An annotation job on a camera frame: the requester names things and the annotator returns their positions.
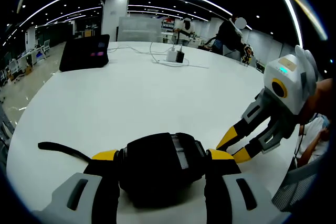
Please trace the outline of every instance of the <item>floor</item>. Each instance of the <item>floor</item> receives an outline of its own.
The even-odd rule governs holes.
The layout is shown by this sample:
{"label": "floor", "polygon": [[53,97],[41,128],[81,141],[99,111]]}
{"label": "floor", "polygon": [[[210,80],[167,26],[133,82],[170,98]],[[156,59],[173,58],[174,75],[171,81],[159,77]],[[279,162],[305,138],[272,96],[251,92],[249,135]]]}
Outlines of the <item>floor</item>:
{"label": "floor", "polygon": [[0,100],[7,117],[16,127],[27,105],[38,90],[59,70],[65,42],[51,47],[47,59],[34,65],[33,71],[4,85],[0,91]]}

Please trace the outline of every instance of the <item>person's hand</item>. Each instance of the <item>person's hand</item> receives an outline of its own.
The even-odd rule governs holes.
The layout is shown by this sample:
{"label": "person's hand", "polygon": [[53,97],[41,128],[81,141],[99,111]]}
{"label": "person's hand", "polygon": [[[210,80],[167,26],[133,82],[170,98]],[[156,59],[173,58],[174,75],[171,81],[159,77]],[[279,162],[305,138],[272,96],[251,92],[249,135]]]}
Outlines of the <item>person's hand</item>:
{"label": "person's hand", "polygon": [[327,128],[321,129],[319,134],[320,134],[320,140],[322,140],[322,141],[328,141],[329,140],[330,131]]}
{"label": "person's hand", "polygon": [[314,113],[320,113],[327,118],[333,118],[333,94],[332,79],[326,79],[316,83],[315,94],[308,97],[299,114],[298,123],[305,124],[312,118]]}

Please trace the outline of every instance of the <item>white charger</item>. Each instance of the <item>white charger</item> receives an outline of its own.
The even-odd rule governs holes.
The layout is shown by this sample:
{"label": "white charger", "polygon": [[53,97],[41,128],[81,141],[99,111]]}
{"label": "white charger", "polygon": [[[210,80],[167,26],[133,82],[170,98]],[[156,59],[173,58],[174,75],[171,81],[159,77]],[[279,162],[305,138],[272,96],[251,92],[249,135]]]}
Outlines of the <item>white charger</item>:
{"label": "white charger", "polygon": [[168,51],[166,61],[176,62],[176,56],[177,56],[177,52],[175,51],[175,48],[173,47],[172,50]]}

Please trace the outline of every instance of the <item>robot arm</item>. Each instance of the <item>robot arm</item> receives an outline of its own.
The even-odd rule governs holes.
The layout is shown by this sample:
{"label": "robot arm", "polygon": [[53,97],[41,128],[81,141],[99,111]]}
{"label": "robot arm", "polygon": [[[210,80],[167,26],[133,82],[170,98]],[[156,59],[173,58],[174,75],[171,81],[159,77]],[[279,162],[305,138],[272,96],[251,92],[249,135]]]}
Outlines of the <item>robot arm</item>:
{"label": "robot arm", "polygon": [[270,118],[264,131],[233,154],[236,162],[245,162],[259,152],[271,151],[280,145],[282,138],[289,138],[307,98],[315,93],[317,70],[314,58],[299,46],[295,51],[296,56],[286,55],[266,65],[265,87],[218,144],[218,150],[226,151]]}

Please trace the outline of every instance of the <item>white round table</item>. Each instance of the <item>white round table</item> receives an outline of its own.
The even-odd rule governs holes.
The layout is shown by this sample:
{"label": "white round table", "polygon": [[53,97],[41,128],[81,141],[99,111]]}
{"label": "white round table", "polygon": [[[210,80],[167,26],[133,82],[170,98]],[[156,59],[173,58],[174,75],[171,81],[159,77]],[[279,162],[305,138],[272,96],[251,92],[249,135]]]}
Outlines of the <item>white round table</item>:
{"label": "white round table", "polygon": [[[149,42],[111,42],[109,48],[131,46],[149,51]],[[154,43],[152,51],[171,45]],[[23,113],[8,153],[7,174],[29,210],[42,210],[51,193],[87,163],[60,152],[39,150],[43,141],[60,143],[87,156],[121,149],[130,141],[162,132],[184,132],[215,148],[240,120],[263,88],[263,75],[252,67],[194,48],[185,58],[198,67],[167,67],[151,55],[132,49],[109,53],[99,69],[59,72],[38,91]],[[232,146],[233,153],[266,127]],[[239,165],[255,174],[274,196],[290,165],[298,127],[292,137],[267,154]],[[192,184],[189,197],[164,209],[136,209],[121,191],[118,223],[206,223],[204,177]]]}

